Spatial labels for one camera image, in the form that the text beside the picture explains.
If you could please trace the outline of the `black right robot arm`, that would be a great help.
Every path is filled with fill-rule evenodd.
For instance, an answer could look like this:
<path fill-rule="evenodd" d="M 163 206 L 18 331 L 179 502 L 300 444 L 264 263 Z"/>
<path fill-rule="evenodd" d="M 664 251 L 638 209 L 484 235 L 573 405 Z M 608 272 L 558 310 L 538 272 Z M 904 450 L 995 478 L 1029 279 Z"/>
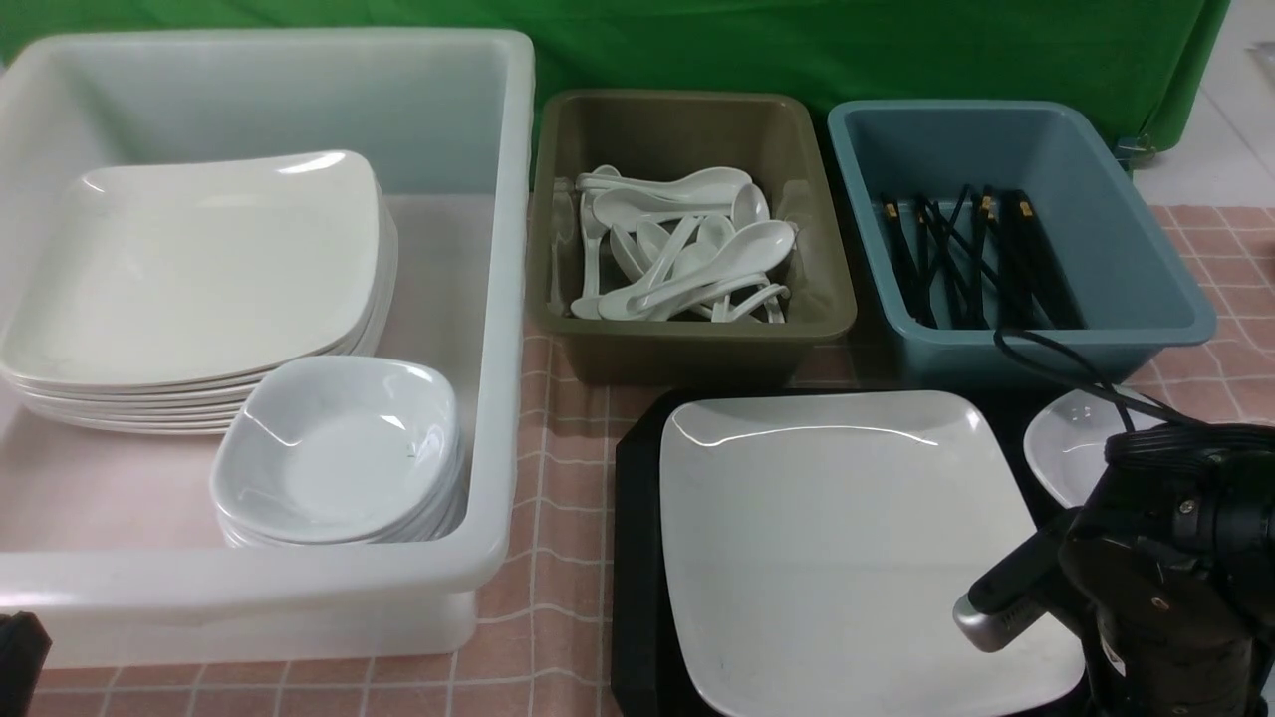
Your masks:
<path fill-rule="evenodd" d="M 1060 550 L 1128 716 L 1260 716 L 1272 647 L 1272 427 L 1116 434 Z"/>

